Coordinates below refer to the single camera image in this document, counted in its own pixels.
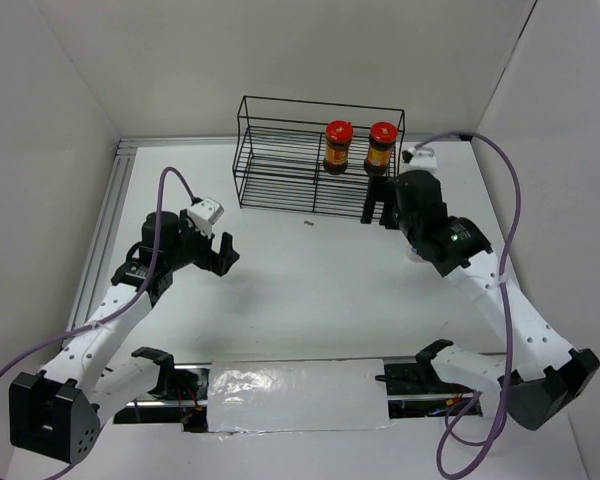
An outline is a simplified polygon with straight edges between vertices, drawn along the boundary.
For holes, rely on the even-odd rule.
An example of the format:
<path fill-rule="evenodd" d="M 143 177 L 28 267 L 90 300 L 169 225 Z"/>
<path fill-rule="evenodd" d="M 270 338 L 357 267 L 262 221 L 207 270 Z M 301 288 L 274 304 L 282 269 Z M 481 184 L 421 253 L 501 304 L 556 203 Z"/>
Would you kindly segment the silver lid blue label jar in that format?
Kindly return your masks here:
<path fill-rule="evenodd" d="M 406 250 L 407 258 L 414 263 L 423 263 L 424 259 L 418 254 L 417 250 L 413 247 L 408 247 Z"/>

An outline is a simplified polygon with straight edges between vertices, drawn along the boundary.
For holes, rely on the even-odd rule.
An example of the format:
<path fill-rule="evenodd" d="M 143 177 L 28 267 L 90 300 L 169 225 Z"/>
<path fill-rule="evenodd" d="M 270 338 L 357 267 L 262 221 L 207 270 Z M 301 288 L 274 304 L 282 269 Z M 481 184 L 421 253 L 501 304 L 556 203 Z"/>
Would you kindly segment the red lid sauce jar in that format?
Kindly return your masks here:
<path fill-rule="evenodd" d="M 398 129 L 389 122 L 377 122 L 369 132 L 369 146 L 364 169 L 369 175 L 384 175 L 389 167 L 398 136 Z"/>
<path fill-rule="evenodd" d="M 323 167 L 328 173 L 339 175 L 346 170 L 353 135 L 354 129 L 347 121 L 335 120 L 326 126 Z"/>

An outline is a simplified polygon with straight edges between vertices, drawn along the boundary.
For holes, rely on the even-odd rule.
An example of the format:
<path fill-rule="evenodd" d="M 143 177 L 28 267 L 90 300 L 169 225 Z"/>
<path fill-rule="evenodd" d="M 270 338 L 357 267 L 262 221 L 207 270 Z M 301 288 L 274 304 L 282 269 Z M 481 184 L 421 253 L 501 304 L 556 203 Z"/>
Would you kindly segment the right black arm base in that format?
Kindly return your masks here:
<path fill-rule="evenodd" d="M 451 406 L 473 397 L 467 387 L 441 381 L 431 366 L 434 355 L 452 345 L 449 340 L 436 340 L 414 360 L 384 364 L 384 372 L 375 380 L 386 388 L 390 419 L 441 417 Z"/>

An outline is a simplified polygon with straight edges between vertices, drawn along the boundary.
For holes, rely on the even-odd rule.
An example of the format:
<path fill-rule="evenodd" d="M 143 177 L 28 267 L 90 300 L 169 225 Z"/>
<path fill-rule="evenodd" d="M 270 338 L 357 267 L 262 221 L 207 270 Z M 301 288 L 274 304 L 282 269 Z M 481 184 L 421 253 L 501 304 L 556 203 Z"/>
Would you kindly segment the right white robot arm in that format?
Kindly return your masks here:
<path fill-rule="evenodd" d="M 505 346 L 501 358 L 439 339 L 416 356 L 416 379 L 428 392 L 458 384 L 503 397 L 507 414 L 535 431 L 577 398 L 600 367 L 541 316 L 499 270 L 499 258 L 477 225 L 449 214 L 439 180 L 426 170 L 369 181 L 361 221 L 381 203 L 380 225 L 400 230 L 417 257 L 431 264 L 479 311 Z"/>

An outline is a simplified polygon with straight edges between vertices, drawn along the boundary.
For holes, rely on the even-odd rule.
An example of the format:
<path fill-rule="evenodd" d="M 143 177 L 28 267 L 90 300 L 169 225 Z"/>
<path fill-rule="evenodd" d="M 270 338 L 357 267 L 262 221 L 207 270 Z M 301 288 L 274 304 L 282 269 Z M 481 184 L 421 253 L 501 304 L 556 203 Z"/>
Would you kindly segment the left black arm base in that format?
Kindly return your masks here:
<path fill-rule="evenodd" d="M 162 350 L 141 347 L 131 356 L 159 367 L 156 384 L 113 417 L 116 425 L 179 424 L 183 432 L 207 433 L 209 366 L 186 366 Z"/>

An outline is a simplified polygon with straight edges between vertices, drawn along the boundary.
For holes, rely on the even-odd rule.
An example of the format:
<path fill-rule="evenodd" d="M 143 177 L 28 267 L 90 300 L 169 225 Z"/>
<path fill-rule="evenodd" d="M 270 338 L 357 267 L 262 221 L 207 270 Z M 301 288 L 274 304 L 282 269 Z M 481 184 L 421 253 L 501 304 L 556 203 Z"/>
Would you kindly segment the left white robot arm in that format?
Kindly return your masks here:
<path fill-rule="evenodd" d="M 213 251 L 213 226 L 223 207 L 204 198 L 179 213 L 146 217 L 141 239 L 127 252 L 92 316 L 65 347 L 35 374 L 20 373 L 9 387 L 13 446 L 75 465 L 93 449 L 102 427 L 134 398 L 156 399 L 176 390 L 174 357 L 139 347 L 116 354 L 189 265 L 225 275 L 239 259 L 233 237 L 223 233 Z"/>

